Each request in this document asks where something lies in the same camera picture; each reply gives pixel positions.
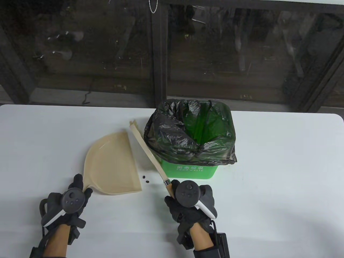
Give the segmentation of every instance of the sleeve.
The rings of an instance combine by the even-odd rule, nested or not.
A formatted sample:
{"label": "sleeve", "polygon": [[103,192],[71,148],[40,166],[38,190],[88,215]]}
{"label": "sleeve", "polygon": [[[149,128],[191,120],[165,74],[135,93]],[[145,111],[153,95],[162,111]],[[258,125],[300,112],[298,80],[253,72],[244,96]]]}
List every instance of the sleeve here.
{"label": "sleeve", "polygon": [[195,258],[220,258],[220,252],[217,246],[213,246],[204,250],[195,251]]}

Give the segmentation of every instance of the table surface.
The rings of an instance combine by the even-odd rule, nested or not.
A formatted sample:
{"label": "table surface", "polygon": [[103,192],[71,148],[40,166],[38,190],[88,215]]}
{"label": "table surface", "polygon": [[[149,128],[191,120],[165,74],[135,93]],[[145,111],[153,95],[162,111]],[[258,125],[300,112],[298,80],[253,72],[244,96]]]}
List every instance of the table surface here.
{"label": "table surface", "polygon": [[[39,202],[83,172],[88,148],[127,130],[142,192],[95,192],[69,258],[193,257],[177,244],[158,173],[128,130],[153,109],[0,107],[0,257],[28,257],[41,238]],[[344,126],[333,114],[233,111],[234,165],[210,180],[231,258],[344,256]]]}

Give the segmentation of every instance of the controller strap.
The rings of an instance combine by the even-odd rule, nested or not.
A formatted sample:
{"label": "controller strap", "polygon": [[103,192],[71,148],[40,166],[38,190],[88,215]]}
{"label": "controller strap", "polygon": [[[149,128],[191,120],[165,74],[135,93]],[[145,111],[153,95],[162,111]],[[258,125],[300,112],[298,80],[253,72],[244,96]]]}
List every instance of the controller strap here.
{"label": "controller strap", "polygon": [[33,247],[30,253],[29,258],[41,258],[43,257],[43,253],[45,250],[45,246],[48,242],[48,240],[55,234],[58,227],[48,231],[46,235],[44,235],[44,227],[42,227],[43,237],[40,241],[38,247]]}
{"label": "controller strap", "polygon": [[[228,243],[225,233],[217,233],[216,224],[211,220],[214,231],[209,236],[214,244],[213,247],[202,251],[194,251],[195,258],[229,258]],[[178,226],[177,242],[183,245],[186,250],[194,248],[192,238],[190,236],[190,228],[192,225],[182,222]]]}

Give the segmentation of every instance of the plastic bag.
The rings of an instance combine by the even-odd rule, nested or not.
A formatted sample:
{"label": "plastic bag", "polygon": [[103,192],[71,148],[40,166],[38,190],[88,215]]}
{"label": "plastic bag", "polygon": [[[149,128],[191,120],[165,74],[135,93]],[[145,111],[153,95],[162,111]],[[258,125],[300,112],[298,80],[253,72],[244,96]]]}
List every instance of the plastic bag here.
{"label": "plastic bag", "polygon": [[144,141],[174,164],[234,164],[235,130],[230,109],[218,101],[168,99],[144,129]]}

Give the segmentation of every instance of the hand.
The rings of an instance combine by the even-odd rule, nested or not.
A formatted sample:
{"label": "hand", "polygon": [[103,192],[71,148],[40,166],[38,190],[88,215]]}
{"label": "hand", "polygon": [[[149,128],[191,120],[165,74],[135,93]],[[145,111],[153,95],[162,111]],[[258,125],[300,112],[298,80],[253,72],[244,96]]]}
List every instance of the hand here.
{"label": "hand", "polygon": [[[74,180],[73,182],[69,185],[68,189],[70,188],[79,188],[79,189],[83,189],[84,184],[83,184],[83,176],[81,174],[77,174],[74,176]],[[71,226],[71,230],[69,233],[69,240],[68,240],[68,244],[72,244],[73,240],[78,238],[80,233],[78,231],[78,227],[79,228],[84,228],[86,222],[82,219],[79,218],[80,214],[83,212],[85,206],[87,205],[88,199],[91,197],[91,194],[93,193],[93,190],[91,188],[87,188],[84,192],[85,195],[85,202],[82,206],[82,208],[80,210],[78,210],[75,213],[72,214],[65,214],[64,216],[60,216],[57,220],[55,220],[52,224],[50,224],[49,226],[47,226],[47,230],[53,230],[56,229],[58,226],[62,225],[62,224],[66,224],[68,226]],[[60,205],[60,200],[62,197],[62,194],[60,193],[51,193],[50,195],[53,196],[54,198],[54,204],[53,205]],[[51,209],[51,207],[49,207],[49,202],[47,204],[47,210],[49,211]]]}
{"label": "hand", "polygon": [[[175,196],[175,190],[180,182],[178,180],[172,180],[171,183]],[[196,209],[195,207],[183,207],[176,199],[170,196],[165,197],[165,203],[170,208],[172,218],[176,222],[183,224],[183,230],[189,230],[195,223],[199,223],[207,233],[212,234],[214,232],[213,228],[210,226],[211,219],[200,209]]]}

